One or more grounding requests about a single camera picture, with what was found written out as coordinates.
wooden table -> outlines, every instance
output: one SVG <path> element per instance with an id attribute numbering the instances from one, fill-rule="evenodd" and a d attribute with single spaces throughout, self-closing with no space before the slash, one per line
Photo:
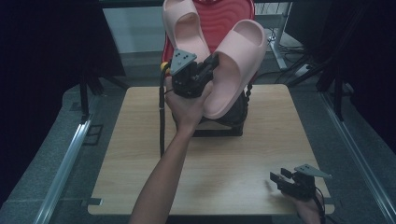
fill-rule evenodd
<path id="1" fill-rule="evenodd" d="M 93 198 L 93 215 L 128 215 L 149 174 L 160 159 L 158 88 L 126 92 Z M 175 133 L 166 111 L 167 146 Z M 304 128 L 284 85 L 254 86 L 244 134 L 192 138 L 171 215 L 296 214 L 270 172 L 310 164 L 318 168 Z M 317 186 L 330 197 L 322 178 Z M 326 213 L 334 210 L 326 206 Z"/>

gray mounting plate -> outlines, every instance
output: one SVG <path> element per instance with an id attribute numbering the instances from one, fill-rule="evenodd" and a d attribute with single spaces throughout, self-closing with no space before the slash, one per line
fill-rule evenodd
<path id="1" fill-rule="evenodd" d="M 303 173 L 305 175 L 319 176 L 319 177 L 329 178 L 329 179 L 332 178 L 331 175 L 321 172 L 320 170 L 318 170 L 315 167 L 310 166 L 308 164 L 298 166 L 298 167 L 294 168 L 294 170 L 297 172 Z"/>
<path id="2" fill-rule="evenodd" d="M 175 49 L 171 64 L 171 76 L 185 68 L 197 58 L 196 54 L 189 53 L 182 49 Z"/>

white wall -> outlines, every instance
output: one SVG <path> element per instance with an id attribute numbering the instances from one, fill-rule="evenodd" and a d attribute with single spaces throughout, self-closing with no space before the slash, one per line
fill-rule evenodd
<path id="1" fill-rule="evenodd" d="M 161 7 L 105 8 L 104 13 L 119 53 L 163 50 Z"/>

pink slide sandal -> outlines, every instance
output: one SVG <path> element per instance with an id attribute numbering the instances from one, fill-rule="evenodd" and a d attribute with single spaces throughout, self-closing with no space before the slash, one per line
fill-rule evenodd
<path id="1" fill-rule="evenodd" d="M 213 71 L 213 91 L 205 100 L 204 117 L 218 119 L 230 110 L 259 70 L 267 48 L 260 24 L 241 20 L 215 50 L 219 66 Z"/>
<path id="2" fill-rule="evenodd" d="M 191 0 L 165 0 L 163 27 L 174 49 L 196 54 L 198 63 L 210 55 L 198 12 Z"/>

black clamp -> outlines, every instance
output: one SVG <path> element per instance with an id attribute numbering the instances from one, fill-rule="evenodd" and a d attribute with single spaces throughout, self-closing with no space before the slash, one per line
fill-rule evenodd
<path id="1" fill-rule="evenodd" d="M 277 184 L 277 189 L 289 194 L 291 197 L 305 202 L 313 199 L 319 210 L 320 223 L 324 224 L 326 222 L 325 208 L 318 200 L 316 194 L 318 188 L 315 186 L 315 176 L 323 178 L 332 178 L 332 176 L 307 164 L 296 167 L 294 170 L 296 171 L 295 173 L 292 173 L 285 168 L 280 169 L 280 173 L 287 179 L 294 180 L 294 183 L 290 183 L 274 173 L 270 173 L 270 179 Z"/>
<path id="2" fill-rule="evenodd" d="M 185 98 L 202 95 L 205 85 L 213 79 L 213 70 L 219 65 L 219 55 L 209 55 L 202 63 L 196 55 L 175 49 L 171 62 L 172 85 L 175 94 Z"/>

